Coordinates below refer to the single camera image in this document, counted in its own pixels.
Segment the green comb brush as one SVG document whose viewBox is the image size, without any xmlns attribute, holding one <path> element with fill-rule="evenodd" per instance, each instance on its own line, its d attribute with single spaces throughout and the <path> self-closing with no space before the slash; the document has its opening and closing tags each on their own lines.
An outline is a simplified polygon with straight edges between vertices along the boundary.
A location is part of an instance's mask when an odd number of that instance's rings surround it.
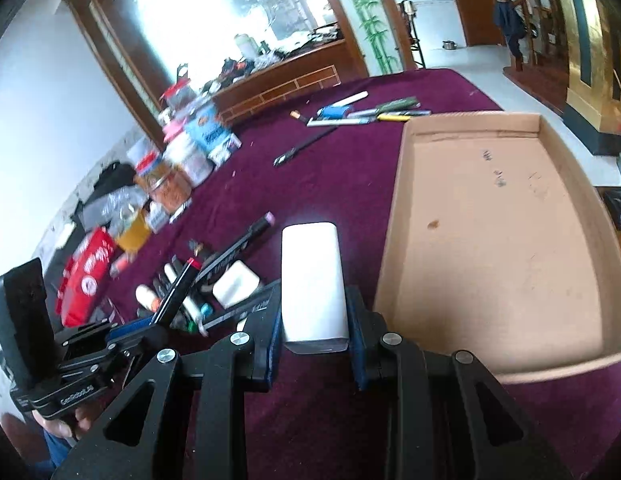
<svg viewBox="0 0 621 480">
<path fill-rule="evenodd" d="M 417 100 L 417 98 L 415 96 L 410 96 L 409 98 L 403 98 L 388 103 L 379 104 L 377 106 L 377 113 L 384 114 L 390 112 L 403 112 L 403 110 L 412 110 L 413 108 L 419 106 L 420 102 Z"/>
</svg>

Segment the black marker red cap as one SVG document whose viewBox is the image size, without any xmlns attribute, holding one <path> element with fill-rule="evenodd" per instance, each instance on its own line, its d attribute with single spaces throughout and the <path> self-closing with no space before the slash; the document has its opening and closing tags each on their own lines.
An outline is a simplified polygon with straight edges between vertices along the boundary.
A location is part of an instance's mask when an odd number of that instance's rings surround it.
<svg viewBox="0 0 621 480">
<path fill-rule="evenodd" d="M 161 301 L 158 311 L 154 313 L 150 322 L 151 325 L 169 328 L 184 300 L 189 296 L 193 285 L 196 284 L 196 279 L 201 270 L 202 264 L 199 260 L 191 258 L 186 262 L 181 274 L 177 276 L 167 295 Z"/>
</svg>

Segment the yellow amber bottle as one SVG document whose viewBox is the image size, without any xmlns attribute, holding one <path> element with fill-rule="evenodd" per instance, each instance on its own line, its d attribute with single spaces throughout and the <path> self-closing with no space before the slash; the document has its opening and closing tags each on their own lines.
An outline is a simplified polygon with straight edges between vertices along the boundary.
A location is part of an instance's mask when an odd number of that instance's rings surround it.
<svg viewBox="0 0 621 480">
<path fill-rule="evenodd" d="M 132 221 L 125 226 L 124 231 L 115 237 L 115 243 L 128 254 L 137 254 L 147 243 L 151 234 L 152 231 L 146 223 L 144 211 L 140 210 L 132 217 Z"/>
</svg>

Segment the person in dark jacket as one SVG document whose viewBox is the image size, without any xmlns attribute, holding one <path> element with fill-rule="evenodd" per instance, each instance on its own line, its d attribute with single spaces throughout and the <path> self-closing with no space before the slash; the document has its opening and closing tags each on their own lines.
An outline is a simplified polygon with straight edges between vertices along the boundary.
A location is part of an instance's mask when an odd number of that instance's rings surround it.
<svg viewBox="0 0 621 480">
<path fill-rule="evenodd" d="M 524 21 L 512 0 L 497 0 L 494 8 L 494 23 L 503 34 L 510 54 L 515 61 L 516 71 L 523 70 L 523 54 L 520 40 L 525 37 Z"/>
</svg>

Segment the blue snack packet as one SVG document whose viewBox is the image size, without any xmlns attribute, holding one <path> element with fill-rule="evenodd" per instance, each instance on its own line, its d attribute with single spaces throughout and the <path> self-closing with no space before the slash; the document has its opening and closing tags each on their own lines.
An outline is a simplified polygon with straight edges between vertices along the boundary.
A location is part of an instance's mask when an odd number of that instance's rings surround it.
<svg viewBox="0 0 621 480">
<path fill-rule="evenodd" d="M 216 167 L 224 165 L 242 146 L 239 138 L 222 122 L 213 103 L 194 110 L 184 124 L 184 131 Z"/>
</svg>

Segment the red plastic bag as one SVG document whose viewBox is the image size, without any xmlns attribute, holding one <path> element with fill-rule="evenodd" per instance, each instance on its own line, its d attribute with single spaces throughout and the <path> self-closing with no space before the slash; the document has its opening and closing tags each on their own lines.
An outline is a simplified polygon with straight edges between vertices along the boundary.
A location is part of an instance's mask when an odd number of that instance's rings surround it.
<svg viewBox="0 0 621 480">
<path fill-rule="evenodd" d="M 68 259 L 58 294 L 56 314 L 66 328 L 86 324 L 100 300 L 116 244 L 105 228 L 88 233 Z"/>
</svg>

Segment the blue white pen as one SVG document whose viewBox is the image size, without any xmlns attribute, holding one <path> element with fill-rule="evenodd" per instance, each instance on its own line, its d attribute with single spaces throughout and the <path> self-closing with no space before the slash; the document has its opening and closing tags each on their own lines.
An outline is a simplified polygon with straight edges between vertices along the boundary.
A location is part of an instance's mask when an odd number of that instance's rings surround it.
<svg viewBox="0 0 621 480">
<path fill-rule="evenodd" d="M 367 91 L 361 91 L 353 96 L 348 96 L 340 101 L 334 102 L 330 105 L 324 106 L 320 108 L 316 114 L 316 117 L 319 119 L 340 119 L 347 116 L 352 109 L 352 105 L 356 102 L 359 102 L 363 99 L 366 99 L 368 96 Z"/>
</svg>

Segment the orange lidded jar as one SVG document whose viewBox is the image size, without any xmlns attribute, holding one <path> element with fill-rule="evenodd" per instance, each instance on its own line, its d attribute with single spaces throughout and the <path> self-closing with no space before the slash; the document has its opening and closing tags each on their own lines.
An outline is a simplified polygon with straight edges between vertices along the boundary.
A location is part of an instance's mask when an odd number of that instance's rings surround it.
<svg viewBox="0 0 621 480">
<path fill-rule="evenodd" d="M 136 182 L 168 214 L 176 214 L 190 200 L 189 181 L 158 153 L 151 152 L 138 162 Z"/>
</svg>

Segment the white marker teal cap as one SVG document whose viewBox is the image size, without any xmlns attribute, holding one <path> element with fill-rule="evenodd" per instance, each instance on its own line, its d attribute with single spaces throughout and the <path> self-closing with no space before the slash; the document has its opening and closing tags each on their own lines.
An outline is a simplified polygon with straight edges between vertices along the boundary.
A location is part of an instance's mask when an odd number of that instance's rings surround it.
<svg viewBox="0 0 621 480">
<path fill-rule="evenodd" d="M 172 263 L 164 264 L 164 274 L 170 284 L 174 284 L 178 278 L 178 272 Z M 202 320 L 207 320 L 214 312 L 211 304 L 208 304 L 202 299 L 196 298 L 192 292 L 184 297 L 182 300 L 182 308 L 184 313 L 188 316 L 189 320 L 193 323 L 199 323 Z"/>
</svg>

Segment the purple velvet tablecloth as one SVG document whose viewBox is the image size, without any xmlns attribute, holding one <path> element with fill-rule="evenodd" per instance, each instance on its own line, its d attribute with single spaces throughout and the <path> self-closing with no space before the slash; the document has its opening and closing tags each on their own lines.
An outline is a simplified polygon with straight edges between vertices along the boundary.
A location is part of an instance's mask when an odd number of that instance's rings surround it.
<svg viewBox="0 0 621 480">
<path fill-rule="evenodd" d="M 225 247 L 271 212 L 278 226 L 334 223 L 344 278 L 366 302 L 373 301 L 401 127 L 344 128 L 282 167 L 272 163 L 307 136 L 291 110 L 312 113 L 359 91 L 368 92 L 370 103 L 415 96 L 435 113 L 498 108 L 493 96 L 453 70 L 417 70 L 341 84 L 263 110 L 234 126 L 240 150 L 196 189 L 184 217 L 152 236 L 127 269 L 105 281 L 103 296 L 124 318 L 133 318 L 137 286 L 149 284 L 169 258 L 187 258 L 189 240 Z M 553 382 L 511 386 L 510 392 L 575 478 L 597 477 L 607 452 L 621 453 L 621 363 Z M 249 396 L 246 409 L 254 479 L 370 478 L 381 464 L 379 452 L 366 451 L 359 442 L 371 422 L 342 354 L 302 358 L 285 353 L 274 390 Z"/>
</svg>

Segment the large white power adapter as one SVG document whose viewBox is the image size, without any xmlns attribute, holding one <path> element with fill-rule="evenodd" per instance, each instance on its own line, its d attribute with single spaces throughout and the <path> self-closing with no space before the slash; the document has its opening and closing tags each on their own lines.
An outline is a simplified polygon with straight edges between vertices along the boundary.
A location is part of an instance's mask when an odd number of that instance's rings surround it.
<svg viewBox="0 0 621 480">
<path fill-rule="evenodd" d="M 281 315 L 286 348 L 299 356 L 349 346 L 347 300 L 337 227 L 331 222 L 282 231 Z"/>
</svg>

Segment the wooden sideboard cabinet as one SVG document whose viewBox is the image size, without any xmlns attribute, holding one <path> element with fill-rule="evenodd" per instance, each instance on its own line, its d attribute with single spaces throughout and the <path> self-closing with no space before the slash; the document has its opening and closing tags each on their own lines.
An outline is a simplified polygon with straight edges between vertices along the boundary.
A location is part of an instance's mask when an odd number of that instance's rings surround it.
<svg viewBox="0 0 621 480">
<path fill-rule="evenodd" d="M 222 121 L 232 125 L 298 96 L 368 76 L 363 57 L 347 40 L 337 40 L 259 70 L 220 90 L 212 100 Z"/>
</svg>

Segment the yellow handled tool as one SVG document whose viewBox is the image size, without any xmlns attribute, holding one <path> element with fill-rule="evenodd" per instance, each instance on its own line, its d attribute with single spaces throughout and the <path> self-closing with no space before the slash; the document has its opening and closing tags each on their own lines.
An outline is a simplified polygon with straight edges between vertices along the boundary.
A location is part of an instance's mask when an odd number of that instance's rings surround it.
<svg viewBox="0 0 621 480">
<path fill-rule="evenodd" d="M 380 114 L 377 116 L 378 122 L 409 122 L 418 116 L 397 115 L 397 114 Z"/>
</svg>

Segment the black marker pink cap upper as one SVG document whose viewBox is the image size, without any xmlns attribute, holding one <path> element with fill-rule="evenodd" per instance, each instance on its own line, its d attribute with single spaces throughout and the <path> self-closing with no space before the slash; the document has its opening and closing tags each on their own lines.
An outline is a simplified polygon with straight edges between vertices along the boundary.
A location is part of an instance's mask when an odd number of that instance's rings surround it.
<svg viewBox="0 0 621 480">
<path fill-rule="evenodd" d="M 275 226 L 275 223 L 276 219 L 271 211 L 263 214 L 237 240 L 204 261 L 202 270 L 196 276 L 192 287 L 212 286 L 261 235 Z"/>
</svg>

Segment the orange cap glue bottle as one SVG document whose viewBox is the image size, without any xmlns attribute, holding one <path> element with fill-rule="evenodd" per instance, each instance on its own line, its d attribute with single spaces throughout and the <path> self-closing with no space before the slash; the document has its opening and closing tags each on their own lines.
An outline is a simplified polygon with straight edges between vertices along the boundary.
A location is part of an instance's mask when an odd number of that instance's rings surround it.
<svg viewBox="0 0 621 480">
<path fill-rule="evenodd" d="M 135 290 L 135 297 L 138 304 L 150 312 L 158 311 L 161 306 L 161 298 L 147 285 L 138 285 Z"/>
</svg>

